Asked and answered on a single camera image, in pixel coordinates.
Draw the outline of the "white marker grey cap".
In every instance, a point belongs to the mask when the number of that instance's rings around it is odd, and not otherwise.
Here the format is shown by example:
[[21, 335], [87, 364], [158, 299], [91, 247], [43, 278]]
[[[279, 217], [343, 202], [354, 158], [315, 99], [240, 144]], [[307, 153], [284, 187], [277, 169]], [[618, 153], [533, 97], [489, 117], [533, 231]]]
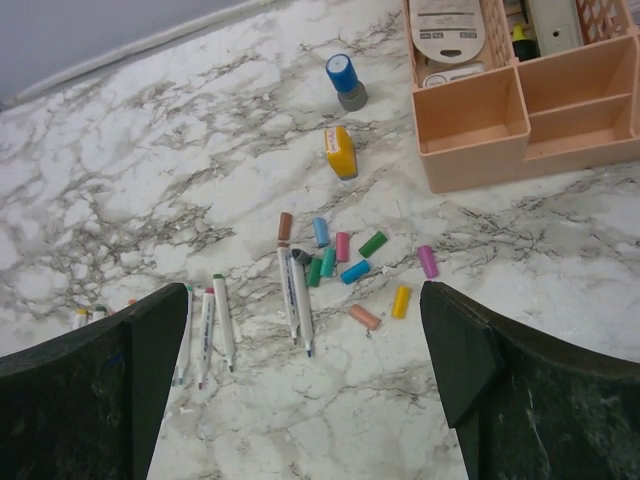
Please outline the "white marker grey cap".
[[300, 333], [303, 337], [307, 356], [311, 358], [313, 356], [314, 330], [311, 316], [310, 298], [306, 286], [304, 268], [293, 258], [290, 259], [290, 266], [296, 295], [297, 311], [300, 322]]

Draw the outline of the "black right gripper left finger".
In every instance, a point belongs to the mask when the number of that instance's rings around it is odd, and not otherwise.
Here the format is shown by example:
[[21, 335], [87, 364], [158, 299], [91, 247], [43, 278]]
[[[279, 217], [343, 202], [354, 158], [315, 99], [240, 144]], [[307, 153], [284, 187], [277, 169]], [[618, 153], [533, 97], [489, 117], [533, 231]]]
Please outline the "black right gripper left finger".
[[188, 310], [171, 283], [1, 359], [4, 479], [144, 479]]

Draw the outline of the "dark green pen cap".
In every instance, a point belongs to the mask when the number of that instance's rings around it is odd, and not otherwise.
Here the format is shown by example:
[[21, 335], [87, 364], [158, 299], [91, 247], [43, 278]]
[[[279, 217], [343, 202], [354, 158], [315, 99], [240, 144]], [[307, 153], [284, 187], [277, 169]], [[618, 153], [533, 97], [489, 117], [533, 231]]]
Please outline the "dark green pen cap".
[[311, 262], [308, 265], [306, 285], [308, 287], [318, 287], [321, 278], [322, 260], [313, 256]]

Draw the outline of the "white marker teal cap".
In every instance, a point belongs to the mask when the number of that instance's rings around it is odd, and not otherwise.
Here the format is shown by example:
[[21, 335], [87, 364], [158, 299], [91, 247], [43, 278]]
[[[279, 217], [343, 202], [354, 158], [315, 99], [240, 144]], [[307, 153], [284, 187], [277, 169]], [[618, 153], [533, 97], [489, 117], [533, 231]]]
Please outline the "white marker teal cap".
[[176, 366], [174, 370], [174, 376], [172, 385], [183, 385], [186, 377], [186, 372], [190, 362], [190, 345], [191, 345], [191, 332], [192, 332], [192, 317], [193, 317], [193, 287], [191, 285], [186, 286], [188, 299], [187, 299], [187, 314], [185, 320], [185, 329], [182, 336], [180, 350], [178, 353]]

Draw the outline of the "light blue pen cap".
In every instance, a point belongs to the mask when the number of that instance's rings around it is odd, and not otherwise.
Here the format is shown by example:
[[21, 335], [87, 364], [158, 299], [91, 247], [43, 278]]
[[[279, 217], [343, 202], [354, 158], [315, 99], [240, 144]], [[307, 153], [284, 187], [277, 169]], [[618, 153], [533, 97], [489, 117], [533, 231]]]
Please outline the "light blue pen cap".
[[316, 244], [319, 248], [327, 247], [330, 244], [328, 224], [323, 217], [314, 217], [312, 220]]

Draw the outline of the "white marker yellow cap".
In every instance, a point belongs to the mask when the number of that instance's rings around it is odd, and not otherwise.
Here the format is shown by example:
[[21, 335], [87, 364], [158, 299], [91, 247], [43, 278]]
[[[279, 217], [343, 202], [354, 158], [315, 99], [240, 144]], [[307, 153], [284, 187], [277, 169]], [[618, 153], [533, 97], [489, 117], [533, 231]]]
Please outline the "white marker yellow cap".
[[73, 329], [79, 329], [88, 322], [88, 311], [86, 309], [77, 309], [73, 321]]

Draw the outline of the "white marker light pink cap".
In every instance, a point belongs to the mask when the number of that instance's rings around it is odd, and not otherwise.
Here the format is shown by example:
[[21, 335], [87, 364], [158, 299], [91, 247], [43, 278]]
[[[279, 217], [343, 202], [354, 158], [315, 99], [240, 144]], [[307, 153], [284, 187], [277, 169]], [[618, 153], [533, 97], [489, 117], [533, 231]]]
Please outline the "white marker light pink cap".
[[280, 241], [278, 243], [276, 253], [279, 263], [281, 285], [283, 289], [285, 316], [289, 325], [292, 341], [295, 345], [297, 345], [299, 318], [297, 313], [295, 288], [290, 266], [291, 252], [288, 244], [286, 242]]

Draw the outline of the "magenta pen cap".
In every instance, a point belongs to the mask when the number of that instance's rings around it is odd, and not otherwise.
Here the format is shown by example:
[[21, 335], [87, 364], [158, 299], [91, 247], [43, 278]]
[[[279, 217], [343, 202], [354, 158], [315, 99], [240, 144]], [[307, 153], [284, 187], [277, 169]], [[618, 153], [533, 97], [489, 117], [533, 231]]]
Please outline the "magenta pen cap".
[[350, 236], [347, 232], [336, 233], [336, 261], [338, 263], [345, 263], [349, 261], [349, 241]]

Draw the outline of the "yellow pen cap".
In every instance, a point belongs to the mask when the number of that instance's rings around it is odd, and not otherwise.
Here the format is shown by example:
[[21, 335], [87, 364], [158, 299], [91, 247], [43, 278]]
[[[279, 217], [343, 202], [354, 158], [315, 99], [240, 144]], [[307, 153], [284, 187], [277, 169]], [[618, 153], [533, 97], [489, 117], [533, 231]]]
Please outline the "yellow pen cap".
[[391, 309], [391, 316], [395, 319], [404, 319], [407, 314], [412, 289], [406, 285], [399, 285]]

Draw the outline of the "white marker dark green cap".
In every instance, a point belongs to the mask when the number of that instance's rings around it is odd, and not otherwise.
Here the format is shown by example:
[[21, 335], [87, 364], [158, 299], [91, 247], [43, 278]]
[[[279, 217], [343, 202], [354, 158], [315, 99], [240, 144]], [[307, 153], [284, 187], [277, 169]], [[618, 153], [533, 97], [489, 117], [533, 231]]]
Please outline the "white marker dark green cap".
[[212, 277], [212, 286], [216, 302], [216, 312], [220, 324], [224, 356], [230, 373], [235, 371], [234, 356], [235, 343], [233, 326], [229, 311], [228, 298], [226, 293], [225, 280], [222, 274], [216, 273]]

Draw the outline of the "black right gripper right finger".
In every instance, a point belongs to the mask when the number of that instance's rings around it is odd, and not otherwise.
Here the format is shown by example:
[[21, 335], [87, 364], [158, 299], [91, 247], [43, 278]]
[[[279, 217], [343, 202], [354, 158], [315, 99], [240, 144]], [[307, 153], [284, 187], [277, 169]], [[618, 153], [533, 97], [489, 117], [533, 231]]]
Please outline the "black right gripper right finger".
[[636, 479], [639, 366], [500, 315], [445, 283], [420, 312], [470, 479]]

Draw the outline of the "grey pen cap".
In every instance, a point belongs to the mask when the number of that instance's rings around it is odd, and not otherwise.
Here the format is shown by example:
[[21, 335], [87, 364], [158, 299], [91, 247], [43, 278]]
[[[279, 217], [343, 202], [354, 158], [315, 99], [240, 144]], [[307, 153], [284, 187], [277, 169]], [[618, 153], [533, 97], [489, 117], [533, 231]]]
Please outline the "grey pen cap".
[[291, 249], [292, 259], [302, 266], [307, 266], [312, 262], [313, 256], [300, 248]]

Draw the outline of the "brown pen cap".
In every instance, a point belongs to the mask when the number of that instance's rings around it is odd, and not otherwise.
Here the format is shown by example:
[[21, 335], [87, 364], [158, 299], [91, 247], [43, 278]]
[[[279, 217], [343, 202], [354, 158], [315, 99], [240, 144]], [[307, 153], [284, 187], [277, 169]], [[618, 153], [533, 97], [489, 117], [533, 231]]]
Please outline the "brown pen cap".
[[291, 238], [293, 216], [289, 212], [282, 212], [279, 218], [278, 235], [279, 242], [288, 243]]

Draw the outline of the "teal pen cap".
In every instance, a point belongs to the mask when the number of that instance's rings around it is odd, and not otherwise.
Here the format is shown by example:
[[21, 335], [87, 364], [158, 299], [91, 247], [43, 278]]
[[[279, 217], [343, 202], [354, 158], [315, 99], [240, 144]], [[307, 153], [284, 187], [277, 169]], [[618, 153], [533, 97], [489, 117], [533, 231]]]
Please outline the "teal pen cap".
[[336, 261], [336, 250], [333, 247], [326, 247], [322, 258], [320, 275], [325, 278], [333, 276]]

